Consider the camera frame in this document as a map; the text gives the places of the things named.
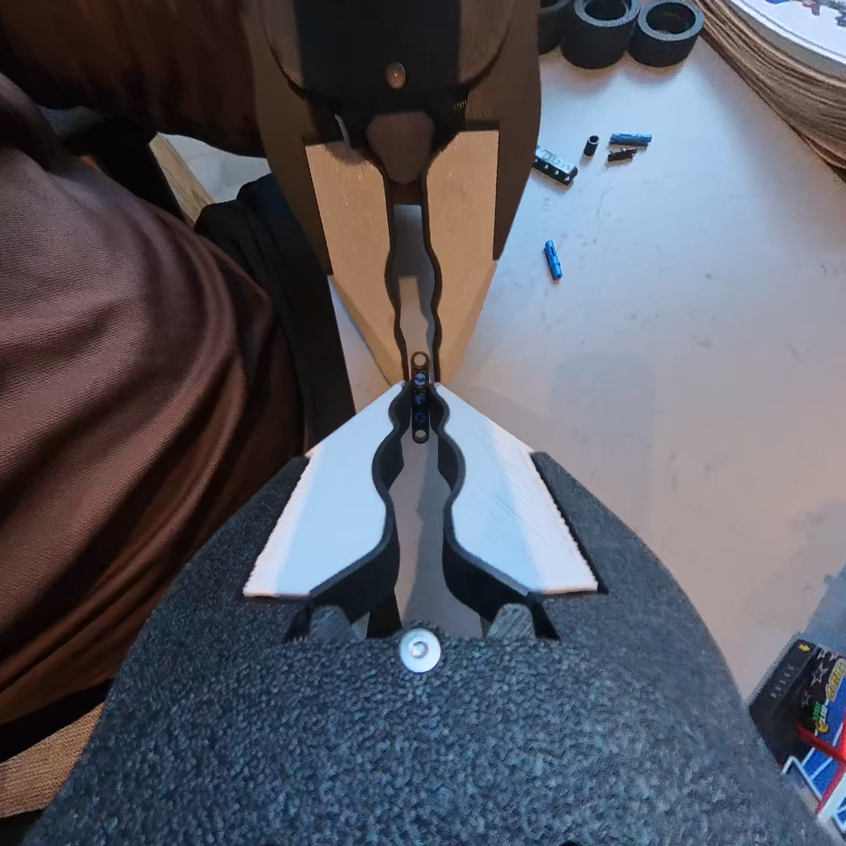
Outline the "long black toy beam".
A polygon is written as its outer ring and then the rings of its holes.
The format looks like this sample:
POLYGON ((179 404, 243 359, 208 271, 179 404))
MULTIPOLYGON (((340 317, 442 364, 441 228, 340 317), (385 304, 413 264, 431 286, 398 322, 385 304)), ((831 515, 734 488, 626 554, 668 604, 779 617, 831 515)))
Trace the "long black toy beam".
POLYGON ((572 185, 579 172, 576 164, 567 162, 555 153, 540 146, 535 148, 532 167, 538 173, 544 174, 559 185, 564 186, 572 185))
MULTIPOLYGON (((423 351, 417 351, 416 353, 412 354, 410 358, 410 384, 411 384, 411 376, 413 375, 414 369, 421 369, 428 372, 429 375, 429 389, 430 389, 430 360, 427 353, 423 351)), ((419 445, 427 443, 429 436, 430 436, 430 421, 429 421, 429 429, 428 430, 421 430, 415 431, 412 421, 411 421, 411 406, 410 406, 410 429, 411 429, 411 437, 413 441, 419 445)))

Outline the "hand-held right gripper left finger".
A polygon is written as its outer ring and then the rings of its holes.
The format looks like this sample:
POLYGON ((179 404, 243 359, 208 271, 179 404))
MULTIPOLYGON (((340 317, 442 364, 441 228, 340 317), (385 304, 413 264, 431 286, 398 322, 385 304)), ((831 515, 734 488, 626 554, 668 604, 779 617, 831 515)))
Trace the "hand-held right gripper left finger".
POLYGON ((245 582, 246 598, 337 606, 354 622, 394 595, 399 573, 390 489, 404 469, 409 382, 319 442, 245 582))

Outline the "group of black rubber tyres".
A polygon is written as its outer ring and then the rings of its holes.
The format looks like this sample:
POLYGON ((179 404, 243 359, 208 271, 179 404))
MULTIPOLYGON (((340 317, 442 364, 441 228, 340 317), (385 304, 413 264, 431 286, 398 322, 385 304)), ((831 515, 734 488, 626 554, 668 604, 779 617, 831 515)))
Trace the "group of black rubber tyres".
POLYGON ((560 29, 564 57, 582 69, 615 64, 627 51, 639 14, 639 1, 574 1, 560 29))

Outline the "wooden table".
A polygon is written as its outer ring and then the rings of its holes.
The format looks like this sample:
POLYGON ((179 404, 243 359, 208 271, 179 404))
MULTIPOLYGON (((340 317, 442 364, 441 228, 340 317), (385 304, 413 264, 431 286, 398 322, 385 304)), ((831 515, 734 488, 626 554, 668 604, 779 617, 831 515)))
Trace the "wooden table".
POLYGON ((193 226, 206 206, 214 204, 215 200, 164 135, 152 138, 150 149, 183 217, 193 226))

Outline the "white desk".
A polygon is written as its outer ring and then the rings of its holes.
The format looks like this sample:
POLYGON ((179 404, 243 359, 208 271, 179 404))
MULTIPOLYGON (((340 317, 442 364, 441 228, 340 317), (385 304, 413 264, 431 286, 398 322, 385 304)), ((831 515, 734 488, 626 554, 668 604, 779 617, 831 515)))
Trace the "white desk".
POLYGON ((449 388, 640 535, 747 698, 844 565, 844 182, 703 40, 540 69, 579 172, 531 175, 449 388))

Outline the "person's left forearm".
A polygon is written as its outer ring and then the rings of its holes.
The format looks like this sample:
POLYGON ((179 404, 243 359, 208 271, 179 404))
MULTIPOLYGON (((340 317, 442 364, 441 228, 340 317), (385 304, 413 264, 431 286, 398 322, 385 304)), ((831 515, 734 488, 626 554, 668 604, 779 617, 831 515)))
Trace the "person's left forearm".
POLYGON ((248 2, 2 1, 2 75, 38 105, 265 157, 248 2))

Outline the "open instruction booklet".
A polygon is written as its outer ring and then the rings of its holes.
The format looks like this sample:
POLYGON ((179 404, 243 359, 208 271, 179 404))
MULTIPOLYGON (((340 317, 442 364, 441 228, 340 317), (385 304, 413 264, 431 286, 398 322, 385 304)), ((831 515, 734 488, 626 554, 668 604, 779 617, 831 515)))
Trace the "open instruction booklet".
POLYGON ((826 164, 844 174, 844 2, 700 2, 704 38, 826 164))

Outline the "person's left hand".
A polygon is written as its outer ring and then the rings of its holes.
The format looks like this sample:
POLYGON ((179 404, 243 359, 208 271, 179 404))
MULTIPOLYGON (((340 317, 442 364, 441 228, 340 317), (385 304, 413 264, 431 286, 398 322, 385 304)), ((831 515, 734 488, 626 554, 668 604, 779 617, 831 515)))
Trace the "person's left hand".
POLYGON ((369 149, 396 185, 419 180, 431 156, 435 125, 426 111, 376 115, 365 131, 369 149))

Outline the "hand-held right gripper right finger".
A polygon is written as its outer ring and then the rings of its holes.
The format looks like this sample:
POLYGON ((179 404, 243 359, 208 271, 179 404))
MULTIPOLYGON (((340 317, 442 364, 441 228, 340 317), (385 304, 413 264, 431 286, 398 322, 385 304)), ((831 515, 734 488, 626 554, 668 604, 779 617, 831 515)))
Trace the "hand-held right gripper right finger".
POLYGON ((544 602, 597 594, 597 575, 534 450, 445 386, 430 390, 438 470, 449 487, 442 569, 487 624, 507 605, 548 625, 544 602))

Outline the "red toy brick car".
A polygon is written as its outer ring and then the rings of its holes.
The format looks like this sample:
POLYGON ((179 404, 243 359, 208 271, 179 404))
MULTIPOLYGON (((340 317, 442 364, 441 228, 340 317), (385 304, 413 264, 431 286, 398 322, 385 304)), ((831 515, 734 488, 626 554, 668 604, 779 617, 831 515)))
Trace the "red toy brick car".
POLYGON ((748 705, 783 779, 845 841, 845 657, 794 638, 748 705))

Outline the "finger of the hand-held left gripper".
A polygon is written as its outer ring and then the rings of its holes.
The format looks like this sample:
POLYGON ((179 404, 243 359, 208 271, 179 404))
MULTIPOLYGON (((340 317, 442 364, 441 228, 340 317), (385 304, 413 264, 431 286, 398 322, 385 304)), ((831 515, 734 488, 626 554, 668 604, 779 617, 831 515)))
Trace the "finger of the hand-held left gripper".
POLYGON ((380 168, 342 141, 308 145, 306 159, 331 265, 329 277, 389 384, 407 378, 393 280, 393 210, 380 168))
POLYGON ((436 379, 441 383, 460 370, 497 268, 498 152, 496 130, 463 131, 432 159, 426 175, 427 247, 438 283, 436 379))

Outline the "person's brown sweater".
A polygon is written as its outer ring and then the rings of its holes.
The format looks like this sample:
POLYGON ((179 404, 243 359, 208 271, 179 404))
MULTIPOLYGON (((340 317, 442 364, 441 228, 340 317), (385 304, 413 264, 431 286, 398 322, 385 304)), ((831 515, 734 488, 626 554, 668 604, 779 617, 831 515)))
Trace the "person's brown sweater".
POLYGON ((2 77, 1 717, 113 678, 225 520, 300 453, 271 301, 72 155, 2 77))

